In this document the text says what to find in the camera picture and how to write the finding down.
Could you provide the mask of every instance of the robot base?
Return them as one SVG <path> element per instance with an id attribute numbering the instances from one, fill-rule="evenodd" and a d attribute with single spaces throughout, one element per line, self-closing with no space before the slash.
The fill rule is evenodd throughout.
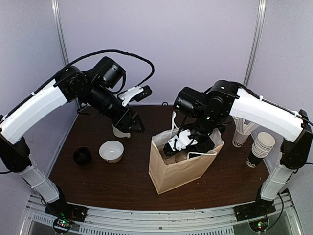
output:
<path id="1" fill-rule="evenodd" d="M 260 205 L 258 202 L 252 202 L 249 204 L 235 206 L 234 211 L 237 221 L 242 221 L 274 213 L 276 211 L 276 208 L 273 205 L 263 206 Z"/>
<path id="2" fill-rule="evenodd" d="M 69 221 L 71 220 L 77 221 L 77 222 L 85 221 L 87 210 L 88 210 L 86 207 L 67 203 L 67 210 L 70 211 L 70 213 L 63 214 L 62 218 L 69 220 Z M 45 207 L 45 213 L 55 216 L 55 214 L 51 211 L 51 208 L 49 206 Z"/>

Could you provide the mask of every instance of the paper bag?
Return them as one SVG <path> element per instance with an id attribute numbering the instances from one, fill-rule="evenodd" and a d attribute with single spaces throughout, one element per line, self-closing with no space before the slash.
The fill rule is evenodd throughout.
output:
<path id="1" fill-rule="evenodd" d="M 213 150 L 193 158 L 189 158 L 188 153 L 182 151 L 176 157 L 176 159 L 183 158 L 182 161 L 166 163 L 166 160 L 164 161 L 161 154 L 162 148 L 171 137 L 176 135 L 177 131 L 178 128 L 173 120 L 171 130 L 163 131 L 152 137 L 149 175 L 158 194 L 170 191 L 200 178 L 212 164 L 224 145 L 220 132 L 218 129 L 215 129 L 210 135 L 215 145 Z"/>

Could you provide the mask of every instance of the purple wall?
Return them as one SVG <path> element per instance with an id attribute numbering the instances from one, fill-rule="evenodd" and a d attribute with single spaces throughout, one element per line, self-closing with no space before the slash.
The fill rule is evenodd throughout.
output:
<path id="1" fill-rule="evenodd" d="M 141 104 L 173 103 L 184 86 L 206 90 L 219 79 L 243 82 L 258 0 L 63 0 L 70 60 L 116 48 L 151 60 L 153 95 Z M 150 72 L 134 58 L 110 54 L 128 75 L 126 87 Z M 92 67 L 98 58 L 83 61 Z"/>
<path id="2" fill-rule="evenodd" d="M 250 88 L 264 98 L 291 110 L 304 109 L 313 119 L 313 1 L 268 1 L 264 30 Z M 275 135 L 278 142 L 282 138 Z M 276 164 L 279 149 L 272 151 Z M 313 162 L 311 151 L 309 161 Z M 304 234 L 313 234 L 313 168 L 305 166 L 294 175 L 289 189 Z"/>
<path id="3" fill-rule="evenodd" d="M 63 64 L 50 0 L 1 0 L 0 5 L 0 114 L 5 115 Z M 74 117 L 75 104 L 68 104 L 26 133 L 32 156 L 45 173 Z M 6 171 L 2 161 L 0 171 Z M 30 189 L 13 173 L 1 175 L 0 185 L 1 234 L 14 235 Z"/>

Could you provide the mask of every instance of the white robot arm segment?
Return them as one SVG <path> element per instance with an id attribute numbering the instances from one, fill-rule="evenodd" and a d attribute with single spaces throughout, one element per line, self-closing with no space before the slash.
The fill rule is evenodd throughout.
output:
<path id="1" fill-rule="evenodd" d="M 252 121 L 272 130 L 287 141 L 294 142 L 302 132 L 303 120 L 280 108 L 270 105 L 249 94 L 245 89 L 237 91 L 239 99 L 235 99 L 230 115 Z"/>
<path id="2" fill-rule="evenodd" d="M 68 102 L 60 88 L 54 87 L 54 84 L 53 79 L 0 124 L 1 134 L 11 144 L 17 143 L 33 125 Z"/>

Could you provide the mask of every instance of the dark brown tabletop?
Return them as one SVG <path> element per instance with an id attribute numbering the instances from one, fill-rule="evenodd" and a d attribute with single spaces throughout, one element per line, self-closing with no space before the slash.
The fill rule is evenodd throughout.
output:
<path id="1" fill-rule="evenodd" d="M 234 125 L 227 127 L 225 144 L 205 174 L 186 185 L 158 195 L 148 174 L 151 137 L 171 128 L 171 106 L 135 106 L 146 131 L 134 133 L 130 139 L 113 135 L 105 117 L 96 119 L 79 115 L 53 168 L 50 179 L 59 185 L 67 201 L 96 207 L 131 210 L 180 210 L 232 205 L 255 200 L 259 186 L 268 176 L 262 162 L 255 169 L 246 159 L 253 139 L 242 148 L 231 140 Z M 88 107 L 88 113 L 96 111 Z M 180 125 L 182 115 L 177 117 Z M 108 164 L 99 156 L 99 147 L 106 141 L 118 140 L 124 145 L 123 159 Z M 92 162 L 78 166 L 74 151 L 85 146 Z"/>

